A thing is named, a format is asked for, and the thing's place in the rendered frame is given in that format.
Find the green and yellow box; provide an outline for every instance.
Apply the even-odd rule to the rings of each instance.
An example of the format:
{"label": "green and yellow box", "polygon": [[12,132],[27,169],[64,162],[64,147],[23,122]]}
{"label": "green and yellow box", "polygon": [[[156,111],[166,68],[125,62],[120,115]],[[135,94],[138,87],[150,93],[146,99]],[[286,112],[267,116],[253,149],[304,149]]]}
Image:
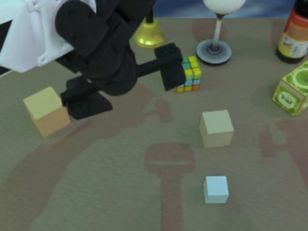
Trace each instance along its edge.
{"label": "green and yellow box", "polygon": [[189,56],[183,58],[182,66],[185,72],[186,81],[183,85],[176,87],[176,92],[199,90],[202,72],[197,57]]}
{"label": "green and yellow box", "polygon": [[308,61],[280,80],[272,99],[293,116],[308,107]]}

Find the bottle label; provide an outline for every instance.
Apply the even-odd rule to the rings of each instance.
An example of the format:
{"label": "bottle label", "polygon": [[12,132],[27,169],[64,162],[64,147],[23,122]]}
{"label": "bottle label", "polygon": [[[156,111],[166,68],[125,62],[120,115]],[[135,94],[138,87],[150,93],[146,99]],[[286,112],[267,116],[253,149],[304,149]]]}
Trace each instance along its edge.
{"label": "bottle label", "polygon": [[308,19],[292,10],[278,44],[278,50],[286,57],[301,58],[308,50]]}

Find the wine glass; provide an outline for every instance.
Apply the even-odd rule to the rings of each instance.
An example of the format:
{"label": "wine glass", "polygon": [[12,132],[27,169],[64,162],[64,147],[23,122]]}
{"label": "wine glass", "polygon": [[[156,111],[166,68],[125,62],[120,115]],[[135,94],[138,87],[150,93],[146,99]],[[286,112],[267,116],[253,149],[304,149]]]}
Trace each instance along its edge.
{"label": "wine glass", "polygon": [[224,16],[240,9],[246,0],[203,0],[206,7],[216,14],[214,39],[204,40],[197,46],[197,56],[207,64],[224,64],[232,55],[230,46],[219,41],[221,23]]}

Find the brown bottle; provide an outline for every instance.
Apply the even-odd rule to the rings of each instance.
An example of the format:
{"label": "brown bottle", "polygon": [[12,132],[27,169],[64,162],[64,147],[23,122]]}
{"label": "brown bottle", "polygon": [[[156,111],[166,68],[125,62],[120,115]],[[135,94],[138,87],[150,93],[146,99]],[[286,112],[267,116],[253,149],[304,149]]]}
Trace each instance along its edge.
{"label": "brown bottle", "polygon": [[289,64],[299,63],[308,51],[308,0],[296,0],[278,43],[276,55]]}

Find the table surface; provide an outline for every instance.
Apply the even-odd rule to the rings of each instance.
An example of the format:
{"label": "table surface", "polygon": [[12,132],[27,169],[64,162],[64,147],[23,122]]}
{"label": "table surface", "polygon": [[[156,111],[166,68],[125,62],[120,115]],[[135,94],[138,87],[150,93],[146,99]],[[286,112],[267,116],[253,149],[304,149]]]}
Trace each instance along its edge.
{"label": "table surface", "polygon": [[[291,117],[271,101],[296,65],[274,54],[285,21],[228,19],[224,66],[200,63],[201,89],[164,92],[159,73],[114,110],[42,138],[22,99],[64,90],[74,75],[56,63],[0,79],[0,230],[302,231],[308,227],[308,112]],[[184,56],[211,38],[215,20],[161,19]],[[139,63],[152,50],[132,45]],[[230,146],[204,149],[201,113],[227,109]],[[205,176],[227,176],[226,204],[206,205]]]}

